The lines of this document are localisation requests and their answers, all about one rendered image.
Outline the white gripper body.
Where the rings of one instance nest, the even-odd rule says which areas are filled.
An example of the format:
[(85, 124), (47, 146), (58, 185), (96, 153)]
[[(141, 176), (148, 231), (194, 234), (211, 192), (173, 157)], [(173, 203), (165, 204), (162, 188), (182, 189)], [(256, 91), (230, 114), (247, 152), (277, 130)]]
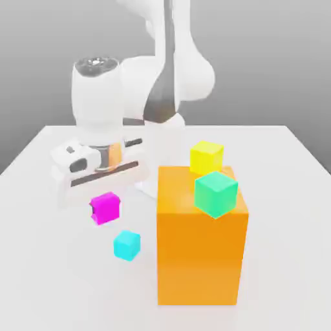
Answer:
[(77, 178), (65, 175), (55, 166), (51, 169), (56, 201), (61, 208), (87, 204), (94, 197), (141, 182), (148, 174), (149, 169), (144, 160), (129, 162), (114, 171), (80, 175)]

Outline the small magenta cube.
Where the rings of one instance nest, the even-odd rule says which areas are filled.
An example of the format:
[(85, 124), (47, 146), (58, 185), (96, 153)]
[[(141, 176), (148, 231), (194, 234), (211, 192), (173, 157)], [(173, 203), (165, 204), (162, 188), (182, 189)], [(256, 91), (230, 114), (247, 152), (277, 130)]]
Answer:
[(97, 225), (118, 219), (120, 217), (120, 203), (119, 196), (113, 192), (92, 198), (89, 202), (92, 208), (92, 219)]

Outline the small cyan cube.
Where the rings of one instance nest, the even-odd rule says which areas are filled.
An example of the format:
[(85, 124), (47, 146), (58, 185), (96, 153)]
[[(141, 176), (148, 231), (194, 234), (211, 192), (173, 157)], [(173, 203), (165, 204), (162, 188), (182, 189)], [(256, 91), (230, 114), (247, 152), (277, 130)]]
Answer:
[(117, 258), (132, 261), (140, 252), (141, 236), (137, 233), (123, 230), (113, 241), (114, 255)]

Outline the small yellow cube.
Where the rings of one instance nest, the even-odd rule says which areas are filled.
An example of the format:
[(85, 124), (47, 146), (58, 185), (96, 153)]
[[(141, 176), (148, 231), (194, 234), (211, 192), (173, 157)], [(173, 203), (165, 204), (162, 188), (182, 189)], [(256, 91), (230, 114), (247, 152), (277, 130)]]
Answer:
[(200, 141), (190, 150), (189, 169), (198, 175), (222, 171), (223, 154), (223, 145)]

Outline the small green cube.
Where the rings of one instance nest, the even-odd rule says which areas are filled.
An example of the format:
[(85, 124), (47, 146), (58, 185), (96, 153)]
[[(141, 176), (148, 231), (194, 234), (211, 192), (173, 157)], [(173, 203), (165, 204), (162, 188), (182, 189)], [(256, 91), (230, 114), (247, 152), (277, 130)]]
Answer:
[(238, 182), (214, 171), (195, 180), (194, 206), (213, 219), (229, 213), (236, 207)]

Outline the large orange box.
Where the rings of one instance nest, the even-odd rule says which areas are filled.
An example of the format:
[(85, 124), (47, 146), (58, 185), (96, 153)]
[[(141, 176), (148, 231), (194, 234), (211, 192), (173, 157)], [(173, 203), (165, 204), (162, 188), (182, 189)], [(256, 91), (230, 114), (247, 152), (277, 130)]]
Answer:
[(238, 193), (236, 207), (213, 219), (193, 204), (197, 177), (187, 166), (158, 169), (159, 305), (237, 303), (248, 208)]

